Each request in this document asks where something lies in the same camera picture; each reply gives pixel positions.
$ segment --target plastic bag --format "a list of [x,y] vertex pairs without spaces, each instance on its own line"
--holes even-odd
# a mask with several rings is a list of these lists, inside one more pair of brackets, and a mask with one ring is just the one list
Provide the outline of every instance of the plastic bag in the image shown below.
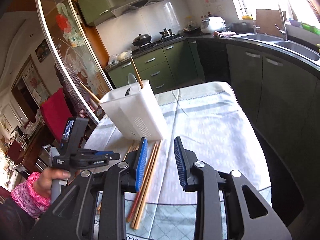
[[117,54],[117,60],[118,61],[122,61],[122,60],[124,60],[126,58],[129,58],[131,56],[132,56],[132,50],[129,49],[129,50],[126,50],[126,51],[124,51],[124,52],[122,52],[120,54]]
[[117,60],[117,55],[111,55],[108,61],[108,65],[112,66],[114,64],[117,64],[119,61]]

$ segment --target sliding glass door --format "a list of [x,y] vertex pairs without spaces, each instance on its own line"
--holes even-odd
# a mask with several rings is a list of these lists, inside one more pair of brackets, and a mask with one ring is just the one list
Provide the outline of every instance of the sliding glass door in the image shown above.
[[36,5],[64,92],[80,116],[89,116],[97,124],[104,112],[90,92],[101,99],[112,87],[89,45],[72,1],[36,0]]

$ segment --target kitchen sink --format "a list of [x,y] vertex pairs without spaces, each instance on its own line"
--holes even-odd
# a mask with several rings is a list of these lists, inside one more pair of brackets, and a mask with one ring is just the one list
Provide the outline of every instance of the kitchen sink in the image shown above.
[[240,36],[239,38],[245,38],[249,40],[256,40],[256,41],[280,41],[281,38],[264,35],[264,34],[250,34],[245,36]]
[[293,43],[291,41],[280,41],[280,42],[275,42],[276,45],[286,48],[286,49],[290,49],[294,52],[297,52],[311,60],[317,61],[320,59],[320,56],[318,53],[316,53],[315,51],[306,48],[305,46],[302,46],[300,44],[297,43]]

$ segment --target poster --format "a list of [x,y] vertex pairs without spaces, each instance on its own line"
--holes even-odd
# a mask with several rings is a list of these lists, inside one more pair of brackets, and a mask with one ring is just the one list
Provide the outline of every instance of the poster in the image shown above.
[[30,94],[37,102],[38,106],[40,106],[47,100],[47,98],[49,97],[49,93],[44,86],[31,57],[27,59],[26,67],[22,71],[21,76]]
[[7,130],[7,132],[10,132],[11,125],[9,124],[9,122],[8,122],[7,118],[5,117],[5,115],[3,115],[1,117],[1,124]]
[[38,48],[36,48],[36,54],[40,62],[42,62],[50,53],[46,40],[43,40]]

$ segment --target faucet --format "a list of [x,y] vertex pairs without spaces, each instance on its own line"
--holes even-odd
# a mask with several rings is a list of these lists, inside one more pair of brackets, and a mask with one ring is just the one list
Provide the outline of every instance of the faucet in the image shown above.
[[279,27],[276,24],[275,25],[276,25],[278,31],[281,32],[282,39],[284,41],[287,41],[288,40],[288,38],[287,38],[287,28],[284,25],[284,16],[283,16],[283,11],[281,10],[281,7],[280,7],[280,0],[278,0],[278,7],[279,7],[280,18],[281,18],[281,23],[282,23],[282,29],[283,30],[280,30]]
[[257,26],[254,24],[254,20],[253,20],[251,11],[250,11],[248,8],[246,8],[246,7],[242,7],[239,12],[241,12],[242,9],[247,9],[247,10],[250,12],[250,14],[251,14],[251,19],[252,19],[253,32],[254,32],[254,34],[257,34],[257,30],[259,30],[260,27],[257,27]]

